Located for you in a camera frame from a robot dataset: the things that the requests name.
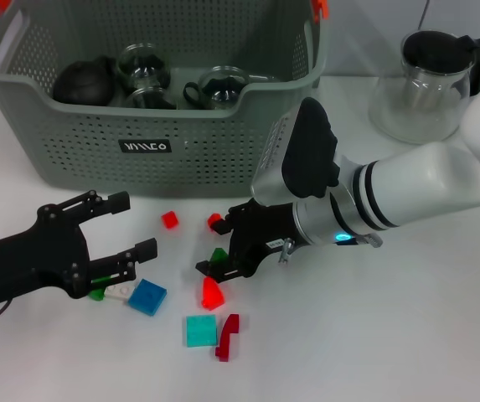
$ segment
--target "blue led light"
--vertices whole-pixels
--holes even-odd
[[[353,236],[350,236],[347,233],[341,233],[341,234],[337,234],[336,236],[334,236],[334,239],[336,241],[347,241],[347,240],[351,240],[352,238],[353,238]]]

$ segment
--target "white block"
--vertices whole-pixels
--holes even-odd
[[[106,288],[104,292],[105,297],[110,297],[111,299],[127,301],[131,296],[136,287],[132,283],[120,283],[118,285],[111,285]]]

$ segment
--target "glass teapot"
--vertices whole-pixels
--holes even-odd
[[[382,78],[370,119],[382,132],[424,144],[449,137],[480,92],[480,39],[419,31],[401,46],[403,77]]]

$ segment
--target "basket logo text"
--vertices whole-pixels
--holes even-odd
[[[171,153],[169,140],[119,140],[124,153]]]

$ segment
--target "blue square block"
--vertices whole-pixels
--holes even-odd
[[[191,316],[186,318],[188,348],[217,345],[217,320],[215,316]]]
[[[143,279],[133,291],[132,297],[128,300],[128,306],[153,316],[166,295],[166,289]]]

